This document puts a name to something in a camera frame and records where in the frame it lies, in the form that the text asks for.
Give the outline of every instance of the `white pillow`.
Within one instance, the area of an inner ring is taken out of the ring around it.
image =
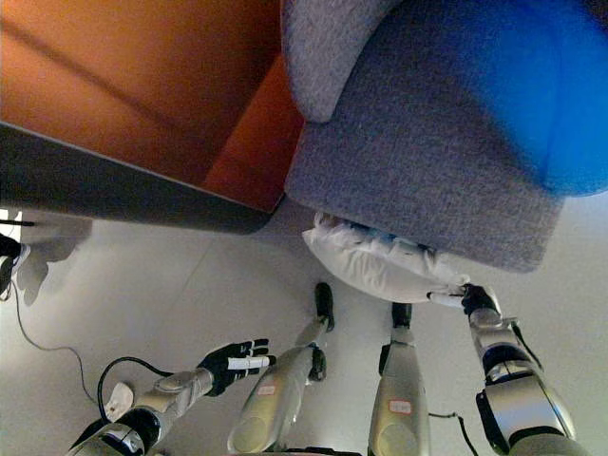
[[[449,293],[470,280],[446,264],[446,254],[322,213],[302,236],[332,274],[387,301],[428,302],[429,292]]]

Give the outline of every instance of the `gray upholstery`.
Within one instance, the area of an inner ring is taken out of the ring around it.
[[[437,249],[531,271],[562,199],[526,177],[498,129],[433,55],[434,28],[410,5],[370,38],[332,121],[305,125],[286,192]]]
[[[283,54],[295,103],[309,121],[333,114],[359,53],[401,0],[284,0]]]

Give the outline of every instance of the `black wire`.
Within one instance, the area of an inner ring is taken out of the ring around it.
[[[522,342],[522,345],[525,347],[525,349],[528,351],[528,353],[530,353],[530,356],[532,356],[532,358],[534,358],[534,361],[536,361],[536,364],[539,365],[539,368],[541,369],[541,371],[544,371],[544,367],[542,366],[541,360],[528,347],[528,344],[525,343],[525,340],[523,340],[522,330],[520,330],[520,327],[517,325],[517,323],[512,323],[511,324],[511,328],[513,328],[513,333],[515,333],[515,335],[517,336],[517,338],[520,339],[520,342]]]
[[[28,336],[28,333],[26,332],[26,330],[23,327],[23,321],[21,320],[21,310],[20,310],[21,306],[19,303],[19,294],[17,293],[17,287],[15,286],[14,281],[12,281],[12,280],[10,281],[8,293],[4,298],[2,298],[2,300],[7,301],[10,298],[11,291],[13,291],[15,294],[15,303],[16,303],[16,307],[17,307],[17,321],[19,322],[19,329],[21,330],[21,334],[24,336],[24,338],[28,341],[28,343],[32,347],[34,347],[42,352],[59,352],[61,350],[68,350],[69,352],[72,352],[72,354],[74,356],[76,356],[76,359],[78,360],[78,367],[80,368],[80,384],[83,387],[83,391],[85,392],[88,400],[91,401],[94,405],[97,405],[97,402],[95,402],[95,399],[93,399],[93,396],[91,396],[91,394],[86,389],[85,370],[83,369],[83,359],[80,357],[80,354],[76,351],[76,349],[74,349],[72,347],[48,348],[48,347],[43,347],[42,345],[39,345],[36,342],[34,342],[33,340],[31,340],[31,338]]]
[[[104,422],[105,425],[110,422],[110,420],[107,419],[107,415],[105,415],[105,409],[104,409],[103,391],[104,391],[105,376],[107,375],[108,372],[110,372],[110,369],[112,369],[117,364],[125,362],[125,361],[130,361],[132,363],[137,363],[140,366],[144,366],[149,371],[153,371],[154,373],[156,373],[157,375],[160,375],[161,377],[169,377],[169,376],[173,375],[173,372],[166,372],[164,370],[157,369],[154,366],[152,366],[151,364],[146,363],[142,359],[136,358],[135,356],[122,356],[122,357],[117,358],[114,361],[112,361],[110,364],[108,364],[105,367],[104,371],[102,372],[102,374],[99,377],[99,382],[97,382],[97,407],[99,409],[99,414],[102,416],[102,421]]]
[[[463,437],[465,438],[465,442],[468,445],[468,448],[471,450],[471,453],[473,453],[473,456],[479,456],[477,450],[475,449],[475,446],[473,446],[473,444],[468,438],[468,434],[466,433],[465,418],[460,416],[455,411],[452,411],[451,413],[446,415],[442,415],[441,413],[429,413],[428,416],[431,416],[433,418],[458,418],[458,423],[460,423],[460,431],[463,433]]]

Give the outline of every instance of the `blue pillow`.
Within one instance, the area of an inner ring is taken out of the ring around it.
[[[442,54],[551,192],[608,189],[608,34],[575,0],[446,1]]]

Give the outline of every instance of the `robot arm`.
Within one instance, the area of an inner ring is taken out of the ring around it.
[[[209,353],[195,370],[158,380],[116,423],[102,427],[67,456],[140,456],[160,442],[202,396],[217,396],[236,380],[274,364],[268,339],[230,344]]]
[[[465,286],[462,300],[485,388],[477,407],[485,436],[498,454],[589,456],[576,443],[574,424],[523,341],[516,318],[503,318],[493,292]]]

